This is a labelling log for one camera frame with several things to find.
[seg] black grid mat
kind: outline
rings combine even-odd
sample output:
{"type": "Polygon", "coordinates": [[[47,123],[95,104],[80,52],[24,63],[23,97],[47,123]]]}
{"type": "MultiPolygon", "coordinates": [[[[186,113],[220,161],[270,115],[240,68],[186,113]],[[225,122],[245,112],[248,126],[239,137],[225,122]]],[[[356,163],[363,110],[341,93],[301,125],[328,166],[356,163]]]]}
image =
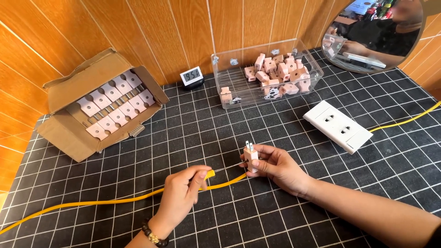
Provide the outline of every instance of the black grid mat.
{"type": "MultiPolygon", "coordinates": [[[[441,110],[415,122],[379,130],[354,155],[302,119],[321,100],[367,129],[399,122],[435,100],[396,69],[375,75],[343,71],[313,52],[325,77],[302,97],[223,110],[213,75],[188,93],[165,86],[170,102],[146,129],[75,163],[36,133],[2,211],[2,228],[60,203],[144,195],[187,165],[221,169],[240,161],[245,141],[289,151],[309,175],[399,200],[441,215],[441,110]]],[[[210,184],[244,172],[230,168],[210,184]]],[[[160,196],[135,203],[64,208],[33,218],[0,236],[1,247],[124,247],[160,196]]],[[[381,244],[324,209],[288,195],[267,178],[244,179],[201,192],[170,236],[169,247],[379,247],[381,244]]]]}

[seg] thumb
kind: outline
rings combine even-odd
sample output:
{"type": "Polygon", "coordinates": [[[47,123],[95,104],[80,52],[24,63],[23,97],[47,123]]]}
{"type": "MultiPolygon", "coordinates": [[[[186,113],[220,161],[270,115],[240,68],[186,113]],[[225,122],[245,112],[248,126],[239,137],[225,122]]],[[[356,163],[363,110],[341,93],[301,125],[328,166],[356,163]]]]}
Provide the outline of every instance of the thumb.
{"type": "Polygon", "coordinates": [[[266,172],[268,174],[271,175],[277,175],[277,166],[272,165],[264,160],[259,160],[259,159],[253,159],[251,161],[251,164],[258,170],[261,170],[263,172],[266,172]]]}
{"type": "Polygon", "coordinates": [[[188,187],[187,197],[190,197],[192,201],[198,196],[199,188],[204,182],[206,175],[206,170],[200,170],[194,175],[193,180],[191,180],[190,186],[188,187]]]}

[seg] round mirror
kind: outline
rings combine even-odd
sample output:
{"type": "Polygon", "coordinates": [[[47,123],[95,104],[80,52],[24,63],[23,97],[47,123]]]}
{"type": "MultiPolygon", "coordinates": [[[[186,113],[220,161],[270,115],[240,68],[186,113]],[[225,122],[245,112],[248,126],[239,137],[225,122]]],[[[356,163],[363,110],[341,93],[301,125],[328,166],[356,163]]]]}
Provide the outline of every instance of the round mirror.
{"type": "Polygon", "coordinates": [[[425,5],[424,0],[355,0],[325,31],[323,53],[334,65],[353,72],[396,67],[421,37],[425,5]]]}

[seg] cardboard box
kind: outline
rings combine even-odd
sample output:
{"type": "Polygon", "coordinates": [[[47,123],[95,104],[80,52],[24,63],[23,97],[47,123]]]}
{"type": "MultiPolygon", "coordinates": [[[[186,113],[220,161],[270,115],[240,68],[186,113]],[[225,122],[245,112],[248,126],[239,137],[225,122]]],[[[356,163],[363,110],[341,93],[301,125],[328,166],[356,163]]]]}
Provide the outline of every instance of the cardboard box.
{"type": "Polygon", "coordinates": [[[49,112],[51,116],[37,128],[37,132],[54,146],[77,162],[88,158],[95,152],[127,139],[132,133],[136,136],[144,126],[142,123],[152,117],[168,98],[144,66],[133,67],[115,49],[109,48],[78,66],[69,76],[46,83],[48,89],[49,112]],[[103,84],[131,69],[143,82],[144,88],[154,96],[155,102],[139,113],[117,131],[108,134],[100,141],[87,131],[82,122],[89,118],[79,108],[77,100],[96,90],[103,84]]]}

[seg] fingernail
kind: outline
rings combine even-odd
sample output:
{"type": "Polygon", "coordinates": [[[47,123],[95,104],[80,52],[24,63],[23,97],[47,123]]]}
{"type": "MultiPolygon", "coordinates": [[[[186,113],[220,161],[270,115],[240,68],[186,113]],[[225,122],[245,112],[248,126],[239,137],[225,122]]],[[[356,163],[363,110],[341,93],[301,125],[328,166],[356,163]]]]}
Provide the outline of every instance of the fingernail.
{"type": "Polygon", "coordinates": [[[201,178],[205,178],[205,176],[207,175],[207,171],[206,171],[206,170],[203,170],[203,171],[201,171],[201,172],[199,173],[199,175],[200,175],[201,178]]]}

